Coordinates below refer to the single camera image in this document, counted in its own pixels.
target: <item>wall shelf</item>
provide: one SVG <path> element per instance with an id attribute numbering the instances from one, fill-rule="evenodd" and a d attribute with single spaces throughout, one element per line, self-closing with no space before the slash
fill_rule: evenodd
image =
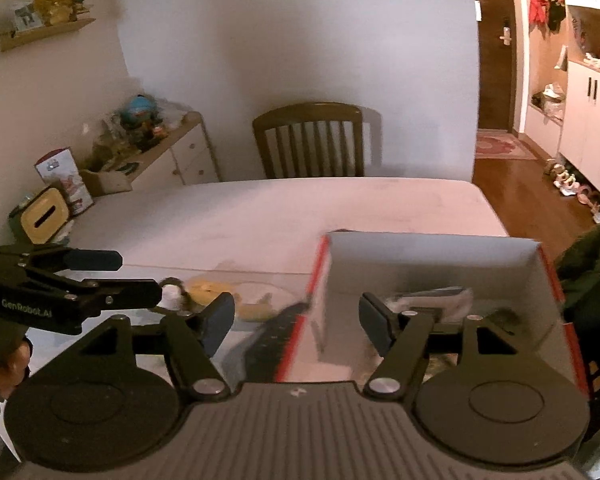
<path id="1" fill-rule="evenodd" d="M 77 20 L 76 22 L 61 23 L 60 25 L 52 25 L 51 27 L 40 27 L 27 32 L 19 32 L 13 38 L 10 32 L 4 32 L 0 35 L 0 50 L 6 52 L 12 48 L 32 43 L 33 41 L 44 40 L 58 34 L 67 32 L 75 32 L 90 23 L 93 23 L 95 18 L 87 18 L 85 20 Z"/>

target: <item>red clothing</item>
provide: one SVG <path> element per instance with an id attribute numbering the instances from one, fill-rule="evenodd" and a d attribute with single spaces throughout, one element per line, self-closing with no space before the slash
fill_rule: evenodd
<path id="1" fill-rule="evenodd" d="M 529 25 L 544 25 L 549 19 L 546 12 L 549 7 L 547 0 L 531 0 L 529 3 Z"/>

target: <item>door handle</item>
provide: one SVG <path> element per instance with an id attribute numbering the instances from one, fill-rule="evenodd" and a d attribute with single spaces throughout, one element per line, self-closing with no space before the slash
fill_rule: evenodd
<path id="1" fill-rule="evenodd" d="M 509 27 L 504 27 L 502 30 L 503 35 L 500 36 L 500 39 L 505 45 L 511 45 L 511 29 Z"/>

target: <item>metal screw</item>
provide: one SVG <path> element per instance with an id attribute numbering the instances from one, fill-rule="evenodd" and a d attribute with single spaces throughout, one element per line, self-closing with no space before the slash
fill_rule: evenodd
<path id="1" fill-rule="evenodd" d="M 193 389 L 200 395 L 218 395 L 224 391 L 224 383 L 219 379 L 200 379 L 193 383 Z"/>
<path id="2" fill-rule="evenodd" d="M 390 395 L 400 390 L 400 383 L 391 377 L 378 377 L 369 383 L 369 389 L 376 394 Z"/>

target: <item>cardboard box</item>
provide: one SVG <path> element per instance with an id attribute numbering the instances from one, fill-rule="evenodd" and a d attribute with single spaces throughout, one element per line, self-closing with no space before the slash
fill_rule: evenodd
<path id="1" fill-rule="evenodd" d="M 358 300 L 364 292 L 385 298 L 455 285 L 473 290 L 472 314 L 487 316 L 503 308 L 517 314 L 526 329 L 526 343 L 576 382 L 574 356 L 562 327 L 562 291 L 539 243 L 363 232 L 325 237 L 310 284 L 312 307 L 296 323 L 280 380 L 329 380 L 325 365 L 348 370 L 350 377 L 359 373 L 368 348 L 358 321 Z M 339 375 L 332 380 L 342 380 Z"/>

